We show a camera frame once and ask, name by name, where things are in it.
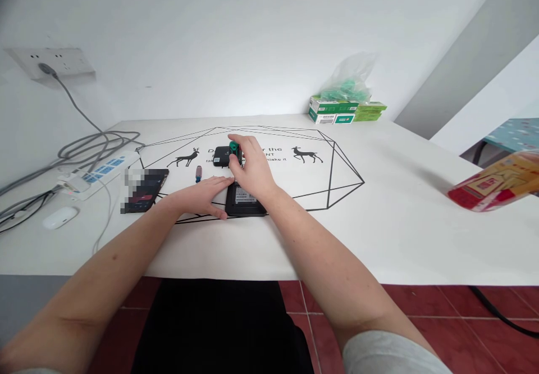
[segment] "wall outlet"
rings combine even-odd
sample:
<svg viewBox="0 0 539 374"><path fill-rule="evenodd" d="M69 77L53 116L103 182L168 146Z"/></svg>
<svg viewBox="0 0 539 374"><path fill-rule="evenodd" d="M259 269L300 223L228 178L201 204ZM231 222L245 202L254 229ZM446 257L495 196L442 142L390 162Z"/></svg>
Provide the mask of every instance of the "wall outlet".
<svg viewBox="0 0 539 374"><path fill-rule="evenodd" d="M6 48L5 51L30 79L50 77L39 69L40 62L53 67L59 76L95 72L79 48Z"/></svg>

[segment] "white cable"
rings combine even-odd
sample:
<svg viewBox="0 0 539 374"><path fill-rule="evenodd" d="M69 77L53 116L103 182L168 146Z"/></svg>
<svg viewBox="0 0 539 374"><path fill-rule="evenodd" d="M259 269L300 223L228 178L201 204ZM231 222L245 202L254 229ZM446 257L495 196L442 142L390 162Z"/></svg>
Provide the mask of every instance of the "white cable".
<svg viewBox="0 0 539 374"><path fill-rule="evenodd" d="M88 175L94 175L93 172L86 172L80 168L77 168L75 170L73 170L73 172L78 172L78 171L81 171L85 174L88 174ZM111 181L109 181L108 183L114 181L115 178L117 178L118 176L115 176L112 178ZM118 196L116 197L116 200L114 201L114 204L112 204L112 196L111 196L111 192L110 190L108 190L108 187L107 187L107 184L103 183L102 181L100 181L99 179L97 179L97 181L99 183L101 183L101 185L105 188L105 190L107 191L107 195L108 195L108 212L107 212L107 223L105 224L105 227L103 228L103 230L101 231L101 234L99 235L99 237L97 238L97 240L95 241L94 245L92 246L92 256L95 255L97 253L97 251L99 250L99 241L101 241L101 238L103 237L105 231L107 230L108 228L108 225L110 224L111 222L111 218L112 218L112 214L114 212L114 206L116 205L116 202L118 201L118 198L120 197L120 194L121 194L121 188L120 190L118 191Z"/></svg>

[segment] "gray sleeve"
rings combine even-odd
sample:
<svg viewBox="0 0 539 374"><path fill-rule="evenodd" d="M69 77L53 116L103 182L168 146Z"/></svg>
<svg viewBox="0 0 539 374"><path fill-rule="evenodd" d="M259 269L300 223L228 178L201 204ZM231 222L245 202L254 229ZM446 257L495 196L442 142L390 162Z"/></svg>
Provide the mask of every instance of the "gray sleeve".
<svg viewBox="0 0 539 374"><path fill-rule="evenodd" d="M346 374L451 374L427 349L384 331L355 335L346 343L342 359Z"/></svg>

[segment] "plastic bag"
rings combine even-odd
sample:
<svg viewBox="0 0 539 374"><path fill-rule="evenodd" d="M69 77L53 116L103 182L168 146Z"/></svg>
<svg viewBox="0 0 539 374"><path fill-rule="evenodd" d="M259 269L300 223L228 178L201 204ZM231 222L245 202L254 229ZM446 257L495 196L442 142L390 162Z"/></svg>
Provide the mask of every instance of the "plastic bag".
<svg viewBox="0 0 539 374"><path fill-rule="evenodd" d="M368 103L371 91L365 80L371 74L376 54L359 52L342 61L320 91L323 100Z"/></svg>

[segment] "gray cable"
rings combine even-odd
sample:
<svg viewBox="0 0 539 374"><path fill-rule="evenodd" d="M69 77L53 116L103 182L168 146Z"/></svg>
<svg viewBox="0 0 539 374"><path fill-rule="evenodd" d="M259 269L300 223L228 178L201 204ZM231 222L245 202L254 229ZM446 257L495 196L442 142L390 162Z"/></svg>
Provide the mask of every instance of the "gray cable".
<svg viewBox="0 0 539 374"><path fill-rule="evenodd" d="M26 182L35 179L36 177L44 174L45 172L61 167L61 166L68 166L68 165L81 165L78 168L86 168L87 166L90 166L88 168L88 172L91 172L94 170L96 165L99 163L99 161L102 161L103 159L108 158L112 153L116 152L117 150L123 148L124 146L128 145L129 143L135 143L139 144L140 146L135 149L135 151L140 151L143 149L146 144L136 141L136 139L140 136L140 133L138 131L103 131L101 130L92 120L90 120L84 112L79 109L77 104L75 103L75 100L71 96L71 93L69 92L68 88L63 84L63 82L58 77L56 71L52 69L50 66L44 63L39 64L39 68L48 75L51 75L53 78L55 78L58 83L60 83L60 86L63 87L64 91L67 93L67 96L69 97L71 103L75 107L75 109L86 119L88 123L90 123L96 130L98 130L98 133L90 134L87 136L84 136L82 138L79 138L67 145L64 145L60 150L58 151L57 157L58 159L51 162L48 166L42 167L28 175L25 175L7 185L0 188L0 196L3 196L10 190L13 190L16 187L19 187L20 185L25 184ZM125 134L134 134L132 138L126 137ZM110 139L108 136L114 136L117 138ZM93 144L88 146L89 143L92 141L103 138L105 141ZM87 153L88 151L99 148L100 150L95 150L91 155L87 156L84 159L78 160L78 161L72 161L73 158ZM61 186L55 186L52 191L56 192L60 190ZM5 217L11 217L15 215L17 211L20 211L21 209L25 208L29 202L33 201L34 199L43 196L47 192L43 192L41 194L34 195L32 197L28 197L27 199L21 200L15 204L12 204L11 206L4 209L2 212L0 212L0 218Z"/></svg>

